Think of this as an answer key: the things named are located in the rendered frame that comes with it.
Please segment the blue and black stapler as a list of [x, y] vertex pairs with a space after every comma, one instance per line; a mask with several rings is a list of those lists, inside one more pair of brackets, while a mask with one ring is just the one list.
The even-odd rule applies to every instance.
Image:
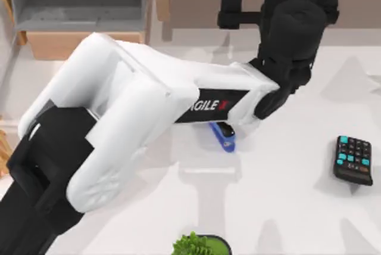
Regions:
[[233, 127], [226, 122], [211, 122], [209, 123], [209, 126], [222, 149], [227, 153], [234, 152], [236, 146], [236, 134]]

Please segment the pale wooden drawer front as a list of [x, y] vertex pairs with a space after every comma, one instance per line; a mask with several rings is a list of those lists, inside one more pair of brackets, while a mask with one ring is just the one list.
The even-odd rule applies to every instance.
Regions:
[[[106, 35], [120, 41], [146, 43], [147, 33], [105, 32]], [[26, 38], [36, 60], [66, 60], [78, 44], [90, 32], [33, 32], [27, 31]]]

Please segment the wooden cabinet frame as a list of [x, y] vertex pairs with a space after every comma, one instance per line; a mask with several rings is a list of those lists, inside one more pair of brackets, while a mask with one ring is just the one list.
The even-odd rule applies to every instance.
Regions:
[[[13, 5], [12, 5], [12, 0], [2, 0], [5, 9], [10, 17], [10, 20], [12, 21], [13, 24], [13, 29], [15, 29], [15, 20], [14, 20], [14, 11], [13, 11]], [[26, 45], [27, 44], [27, 36], [25, 31], [15, 31], [16, 35], [16, 41], [18, 45]]]

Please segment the black calculator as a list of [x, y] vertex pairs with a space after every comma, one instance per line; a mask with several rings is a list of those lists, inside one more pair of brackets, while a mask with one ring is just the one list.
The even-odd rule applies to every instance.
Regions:
[[368, 141], [339, 135], [336, 138], [333, 174], [357, 185], [372, 186], [372, 146]]

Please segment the green plant in black pot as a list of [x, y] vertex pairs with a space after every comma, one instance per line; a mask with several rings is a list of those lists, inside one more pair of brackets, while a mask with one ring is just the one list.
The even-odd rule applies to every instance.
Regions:
[[218, 235], [200, 235], [192, 231], [173, 243], [171, 255], [233, 255], [229, 243]]

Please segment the wooden basket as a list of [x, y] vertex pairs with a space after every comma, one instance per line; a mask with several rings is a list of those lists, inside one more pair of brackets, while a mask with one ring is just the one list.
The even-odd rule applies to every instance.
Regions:
[[12, 152], [6, 133], [0, 129], [0, 178], [9, 174], [7, 163]]

